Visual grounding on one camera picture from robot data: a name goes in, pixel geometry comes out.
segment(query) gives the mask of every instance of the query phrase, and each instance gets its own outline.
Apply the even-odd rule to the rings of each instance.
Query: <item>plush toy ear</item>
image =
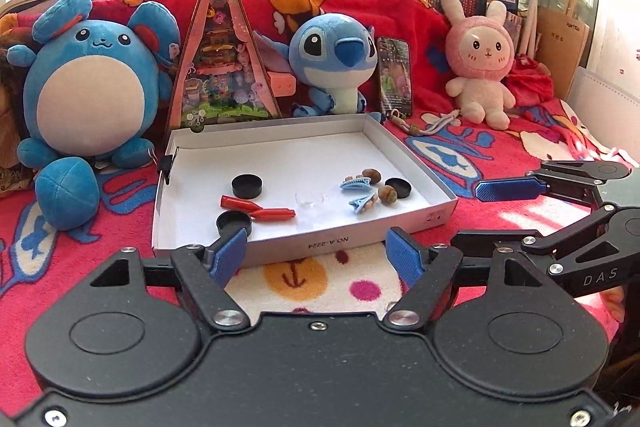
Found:
[[[440,4],[442,5],[444,15],[447,16],[452,26],[466,18],[460,0],[440,0]]]
[[[33,40],[46,44],[74,24],[87,19],[92,6],[91,0],[59,0],[33,23]]]
[[[28,68],[36,60],[36,54],[23,44],[11,46],[6,51],[6,61],[17,68]]]
[[[262,60],[264,67],[268,71],[293,74],[289,64],[289,47],[286,44],[274,42],[255,30],[254,39],[260,54],[260,60]]]
[[[500,1],[491,1],[486,9],[486,17],[503,25],[507,18],[507,7]]]
[[[151,50],[159,64],[171,66],[180,53],[180,31],[171,12],[159,2],[143,2],[127,26]]]

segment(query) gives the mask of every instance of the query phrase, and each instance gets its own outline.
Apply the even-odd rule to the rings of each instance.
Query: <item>phone screen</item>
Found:
[[[382,111],[397,109],[401,118],[409,118],[412,114],[409,44],[388,37],[378,38],[376,44]]]

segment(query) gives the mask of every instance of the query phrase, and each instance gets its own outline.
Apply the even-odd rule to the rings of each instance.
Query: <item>pink bunny plush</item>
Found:
[[[500,81],[513,63],[513,42],[502,26],[507,9],[493,1],[486,17],[466,18],[459,0],[441,0],[451,22],[447,35],[447,62],[458,75],[447,82],[447,94],[456,99],[460,115],[473,123],[486,120],[489,127],[504,131],[509,127],[505,108],[516,99]]]

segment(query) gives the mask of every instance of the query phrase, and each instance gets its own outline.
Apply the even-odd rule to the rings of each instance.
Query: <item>cartoon print blanket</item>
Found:
[[[92,17],[120,22],[143,0],[109,0],[95,4]],[[196,0],[157,0],[169,7],[181,34],[188,30]],[[450,78],[442,47],[447,24],[420,0],[243,0],[254,29],[287,41],[305,17],[320,10],[340,11],[375,25],[377,35],[403,39],[412,50],[414,111],[411,123],[427,126],[449,112],[444,83]],[[0,20],[0,31],[30,25],[33,18]],[[472,198],[474,184],[484,178],[520,176],[540,160],[606,158],[630,162],[623,152],[602,147],[558,100],[523,110],[510,130],[454,120],[433,136],[410,137],[389,127],[407,147],[433,169],[458,195],[450,221],[415,237],[422,243],[446,243],[459,229],[539,229],[550,233],[586,215],[586,210],[560,201],[493,204]],[[80,229],[58,233],[47,225],[32,190],[12,194],[0,203],[0,409],[17,413],[40,393],[24,357],[26,331],[63,293],[111,253],[136,246],[152,254],[152,208],[158,176],[154,166],[135,171],[103,169],[97,175],[101,204],[94,220]],[[269,311],[370,311],[383,314],[402,294],[402,283],[386,261],[382,244],[339,251],[291,263],[243,269],[228,291],[255,320]],[[458,301],[483,289],[463,289]],[[150,289],[159,298],[174,299],[168,290]],[[617,323],[599,296],[580,302],[610,336]]]

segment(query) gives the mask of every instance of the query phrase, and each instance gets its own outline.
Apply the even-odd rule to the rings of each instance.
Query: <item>black bottle cap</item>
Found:
[[[240,174],[231,181],[231,188],[236,198],[253,200],[262,192],[262,180],[255,174]]]
[[[395,188],[399,200],[404,200],[404,198],[408,198],[409,194],[411,194],[411,183],[402,178],[389,178],[385,182],[385,185]]]
[[[218,233],[222,237],[223,233],[233,232],[240,229],[246,230],[246,237],[251,235],[251,217],[249,214],[240,212],[240,210],[228,210],[218,216],[216,220],[216,226],[218,227]]]

